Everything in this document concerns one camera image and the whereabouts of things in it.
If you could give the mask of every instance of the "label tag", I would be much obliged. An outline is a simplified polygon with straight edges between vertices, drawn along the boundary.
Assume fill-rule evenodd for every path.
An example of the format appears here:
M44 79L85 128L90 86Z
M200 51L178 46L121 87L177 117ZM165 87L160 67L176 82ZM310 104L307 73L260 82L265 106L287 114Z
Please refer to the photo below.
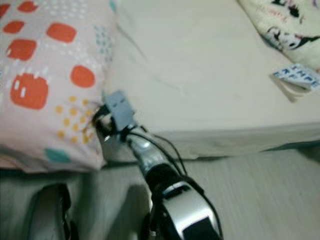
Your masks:
M320 89L320 75L298 63L277 71L273 75L287 83L309 91Z

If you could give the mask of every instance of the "pillow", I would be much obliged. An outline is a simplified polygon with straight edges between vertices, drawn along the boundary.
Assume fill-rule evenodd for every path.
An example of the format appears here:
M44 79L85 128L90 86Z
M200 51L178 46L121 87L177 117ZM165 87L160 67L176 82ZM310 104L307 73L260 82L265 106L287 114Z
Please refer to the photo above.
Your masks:
M112 0L1 1L0 167L104 165L91 119L112 61L115 10Z
M269 44L320 73L320 0L238 1Z

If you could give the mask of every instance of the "white mattress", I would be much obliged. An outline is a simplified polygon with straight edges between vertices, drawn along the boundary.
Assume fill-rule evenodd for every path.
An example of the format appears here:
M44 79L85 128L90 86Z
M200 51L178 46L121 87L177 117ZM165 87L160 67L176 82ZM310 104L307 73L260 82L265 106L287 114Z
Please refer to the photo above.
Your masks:
M292 103L269 75L291 64L235 0L125 0L105 89L185 158L320 140L320 94ZM105 145L108 159L125 159Z

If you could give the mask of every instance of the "cartoon print blanket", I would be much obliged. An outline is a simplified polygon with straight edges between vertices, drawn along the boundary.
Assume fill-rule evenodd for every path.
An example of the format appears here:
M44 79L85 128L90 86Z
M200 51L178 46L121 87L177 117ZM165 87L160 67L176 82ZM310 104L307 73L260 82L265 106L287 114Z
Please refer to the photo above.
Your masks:
M320 0L238 0L261 36L320 73Z

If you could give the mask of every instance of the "silver metal part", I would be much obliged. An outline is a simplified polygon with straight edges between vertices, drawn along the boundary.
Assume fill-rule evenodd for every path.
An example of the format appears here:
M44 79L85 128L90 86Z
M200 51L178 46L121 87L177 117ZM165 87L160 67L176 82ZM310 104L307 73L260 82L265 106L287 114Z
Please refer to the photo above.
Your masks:
M140 129L134 129L132 132L139 133L152 139L150 134L147 134ZM147 176L148 172L153 167L160 164L169 164L167 157L149 141L135 135L128 135L126 140L138 160L138 165L144 177Z
M187 182L179 182L176 186L171 187L178 188L182 185L190 189L183 191L179 195L163 200L163 205L170 214L180 238L184 240L185 229L206 218L209 218L213 228L218 233L217 219L211 207L191 185Z

